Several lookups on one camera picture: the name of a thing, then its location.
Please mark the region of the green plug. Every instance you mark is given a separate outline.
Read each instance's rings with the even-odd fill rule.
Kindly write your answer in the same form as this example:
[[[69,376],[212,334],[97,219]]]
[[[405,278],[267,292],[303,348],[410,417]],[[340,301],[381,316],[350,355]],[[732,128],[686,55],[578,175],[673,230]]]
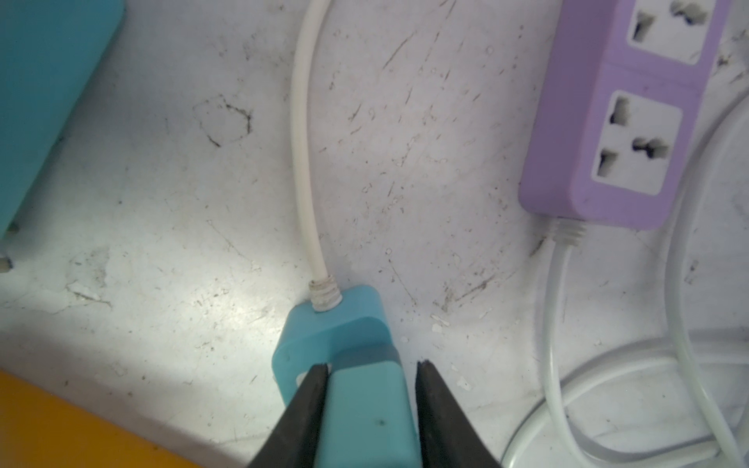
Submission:
[[[409,390],[391,344],[335,356],[316,467],[421,467]]]

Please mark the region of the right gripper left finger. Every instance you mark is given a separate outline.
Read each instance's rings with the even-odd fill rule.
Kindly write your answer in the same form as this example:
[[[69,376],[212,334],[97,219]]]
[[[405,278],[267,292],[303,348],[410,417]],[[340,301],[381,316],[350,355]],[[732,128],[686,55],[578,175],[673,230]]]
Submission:
[[[249,468],[314,466],[329,374],[324,364],[309,370]]]

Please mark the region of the purple power strip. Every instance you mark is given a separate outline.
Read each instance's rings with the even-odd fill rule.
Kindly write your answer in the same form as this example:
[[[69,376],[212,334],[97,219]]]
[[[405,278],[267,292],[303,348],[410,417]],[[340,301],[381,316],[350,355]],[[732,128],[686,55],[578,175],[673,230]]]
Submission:
[[[566,0],[521,206],[550,218],[661,227],[730,9],[727,1]]]

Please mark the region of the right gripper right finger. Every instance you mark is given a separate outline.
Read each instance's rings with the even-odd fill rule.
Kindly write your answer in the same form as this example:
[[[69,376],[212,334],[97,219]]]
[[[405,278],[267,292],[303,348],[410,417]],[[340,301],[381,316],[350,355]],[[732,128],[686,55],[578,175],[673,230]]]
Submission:
[[[430,361],[417,364],[415,399],[423,467],[501,467]]]

